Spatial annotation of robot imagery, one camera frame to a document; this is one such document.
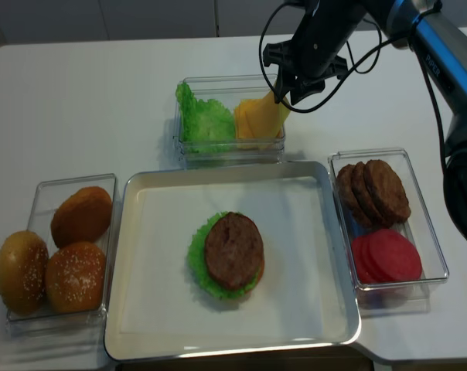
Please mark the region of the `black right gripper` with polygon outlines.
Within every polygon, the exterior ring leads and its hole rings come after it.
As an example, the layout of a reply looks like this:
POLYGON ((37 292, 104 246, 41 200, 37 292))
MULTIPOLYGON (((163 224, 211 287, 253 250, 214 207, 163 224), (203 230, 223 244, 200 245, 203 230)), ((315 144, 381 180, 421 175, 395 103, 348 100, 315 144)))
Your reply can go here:
POLYGON ((325 79, 340 79, 348 72, 347 62, 338 52, 363 19, 363 5, 347 0, 283 4, 302 9, 304 15, 290 40, 264 47, 262 61, 265 67, 279 67, 274 102, 279 104, 290 94, 291 105, 296 105, 323 92, 325 79))

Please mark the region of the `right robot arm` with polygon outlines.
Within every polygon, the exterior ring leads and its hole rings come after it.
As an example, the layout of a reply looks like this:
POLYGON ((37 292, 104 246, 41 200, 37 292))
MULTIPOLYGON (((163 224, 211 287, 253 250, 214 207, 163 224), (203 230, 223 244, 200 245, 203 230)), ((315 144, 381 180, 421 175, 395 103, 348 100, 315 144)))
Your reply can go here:
POLYGON ((345 81, 352 68, 339 51, 366 15, 397 48, 418 58, 429 94, 440 93, 452 111, 449 129, 438 132, 443 191, 448 213, 467 241, 467 36, 441 13, 441 3, 411 1, 296 1, 305 14, 293 37, 260 43, 261 67, 278 67, 270 85, 276 103, 297 111, 298 103, 324 90, 325 81, 345 81))

